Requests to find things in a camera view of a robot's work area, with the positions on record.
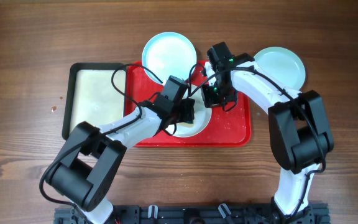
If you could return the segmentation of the light blue plate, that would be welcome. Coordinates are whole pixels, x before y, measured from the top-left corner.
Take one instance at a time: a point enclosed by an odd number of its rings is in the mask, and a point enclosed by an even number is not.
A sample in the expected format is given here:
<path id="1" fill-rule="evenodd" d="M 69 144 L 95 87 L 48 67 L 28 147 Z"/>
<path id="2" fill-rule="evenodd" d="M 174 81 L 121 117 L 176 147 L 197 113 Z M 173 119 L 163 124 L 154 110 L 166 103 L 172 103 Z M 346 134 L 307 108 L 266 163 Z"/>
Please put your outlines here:
<path id="1" fill-rule="evenodd" d="M 142 66 L 155 83 L 164 85 L 169 76 L 187 80 L 190 69 L 197 63 L 193 44 L 184 35 L 163 32 L 152 37 L 142 52 Z"/>

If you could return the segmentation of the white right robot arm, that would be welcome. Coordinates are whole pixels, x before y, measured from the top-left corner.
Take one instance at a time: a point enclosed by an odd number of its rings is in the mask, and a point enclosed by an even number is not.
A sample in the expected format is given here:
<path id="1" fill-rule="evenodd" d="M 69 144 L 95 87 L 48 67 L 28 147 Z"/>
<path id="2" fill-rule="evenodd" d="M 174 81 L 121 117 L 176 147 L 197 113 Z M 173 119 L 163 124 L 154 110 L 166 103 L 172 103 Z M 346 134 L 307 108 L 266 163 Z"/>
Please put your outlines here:
<path id="1" fill-rule="evenodd" d="M 316 174 L 326 169 L 326 155 L 334 147 L 322 97 L 302 93 L 263 71 L 256 61 L 204 65 L 203 89 L 223 104 L 229 93 L 243 93 L 268 115 L 270 147 L 281 167 L 272 198 L 272 221 L 294 222 L 309 211 L 308 194 Z"/>

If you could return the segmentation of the white plate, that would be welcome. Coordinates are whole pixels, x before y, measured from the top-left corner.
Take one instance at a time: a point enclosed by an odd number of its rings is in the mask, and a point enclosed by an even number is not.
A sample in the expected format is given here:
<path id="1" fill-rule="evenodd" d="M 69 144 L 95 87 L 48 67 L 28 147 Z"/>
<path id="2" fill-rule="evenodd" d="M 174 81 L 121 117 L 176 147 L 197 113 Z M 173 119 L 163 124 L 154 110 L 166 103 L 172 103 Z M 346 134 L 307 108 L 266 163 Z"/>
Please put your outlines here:
<path id="1" fill-rule="evenodd" d="M 201 96 L 201 89 L 199 89 L 190 98 L 195 100 L 195 119 L 194 125 L 183 125 L 183 123 L 177 123 L 177 129 L 174 133 L 175 127 L 173 124 L 169 125 L 166 130 L 169 134 L 173 134 L 179 138 L 189 138 L 202 132 L 207 127 L 212 117 L 212 109 L 206 108 Z"/>

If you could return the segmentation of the pale green plate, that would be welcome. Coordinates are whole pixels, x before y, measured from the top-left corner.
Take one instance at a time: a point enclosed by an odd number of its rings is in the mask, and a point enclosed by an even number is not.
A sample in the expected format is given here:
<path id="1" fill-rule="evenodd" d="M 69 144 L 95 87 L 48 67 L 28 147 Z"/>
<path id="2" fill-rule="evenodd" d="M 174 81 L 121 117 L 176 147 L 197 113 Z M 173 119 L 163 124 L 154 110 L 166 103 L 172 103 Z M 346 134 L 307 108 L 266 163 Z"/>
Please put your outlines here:
<path id="1" fill-rule="evenodd" d="M 292 89 L 300 90 L 306 81 L 306 69 L 297 54 L 283 47 L 268 47 L 254 56 L 262 70 Z"/>

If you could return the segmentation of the green scrubbing sponge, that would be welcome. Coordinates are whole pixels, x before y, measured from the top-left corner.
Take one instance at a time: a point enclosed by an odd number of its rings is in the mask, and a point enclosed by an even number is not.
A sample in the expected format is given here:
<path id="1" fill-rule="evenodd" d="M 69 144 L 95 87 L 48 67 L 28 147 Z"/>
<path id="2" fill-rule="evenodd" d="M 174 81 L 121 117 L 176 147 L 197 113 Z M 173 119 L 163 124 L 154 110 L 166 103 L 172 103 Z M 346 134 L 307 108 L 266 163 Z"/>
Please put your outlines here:
<path id="1" fill-rule="evenodd" d="M 183 125 L 194 125 L 194 121 L 191 120 L 191 121 L 185 121 L 185 122 L 182 122 Z"/>

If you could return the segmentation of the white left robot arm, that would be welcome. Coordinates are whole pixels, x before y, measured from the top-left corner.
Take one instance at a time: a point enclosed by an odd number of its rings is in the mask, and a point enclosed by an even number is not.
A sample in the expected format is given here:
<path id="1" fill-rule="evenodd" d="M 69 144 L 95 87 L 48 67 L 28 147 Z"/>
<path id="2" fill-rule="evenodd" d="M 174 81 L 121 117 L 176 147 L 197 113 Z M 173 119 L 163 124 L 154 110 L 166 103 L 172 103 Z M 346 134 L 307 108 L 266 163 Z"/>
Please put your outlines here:
<path id="1" fill-rule="evenodd" d="M 48 183 L 67 198 L 64 204 L 72 206 L 85 223 L 105 223 L 113 211 L 106 194 L 126 151 L 171 124 L 193 119 L 194 104 L 191 98 L 158 96 L 137 103 L 131 114 L 114 123 L 78 124 L 42 175 L 40 193 L 50 202 L 59 202 L 45 193 L 44 183 Z"/>

